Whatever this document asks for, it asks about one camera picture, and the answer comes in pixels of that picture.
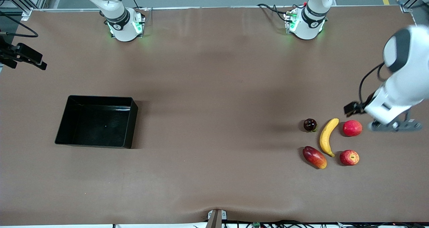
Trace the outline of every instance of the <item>brown table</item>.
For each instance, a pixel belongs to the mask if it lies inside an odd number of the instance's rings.
[[[156,10],[144,38],[121,43],[98,13],[35,11],[26,24],[40,37],[15,43],[48,69],[0,75],[0,224],[198,222],[213,208],[230,220],[427,221],[427,102],[412,113],[421,132],[334,131],[332,149],[356,150],[357,166],[303,160],[318,134],[301,120],[346,121],[387,39],[413,23],[396,6],[328,17],[302,41],[258,8]],[[369,77],[364,97],[378,85]],[[134,149],[55,145],[68,95],[133,97]]]

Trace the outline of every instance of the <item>yellow banana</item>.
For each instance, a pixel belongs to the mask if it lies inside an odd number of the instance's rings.
[[[323,128],[322,133],[320,134],[320,148],[323,152],[327,153],[331,157],[335,157],[334,153],[331,151],[331,145],[329,144],[329,137],[331,136],[332,131],[337,127],[340,120],[338,118],[331,119],[328,124]]]

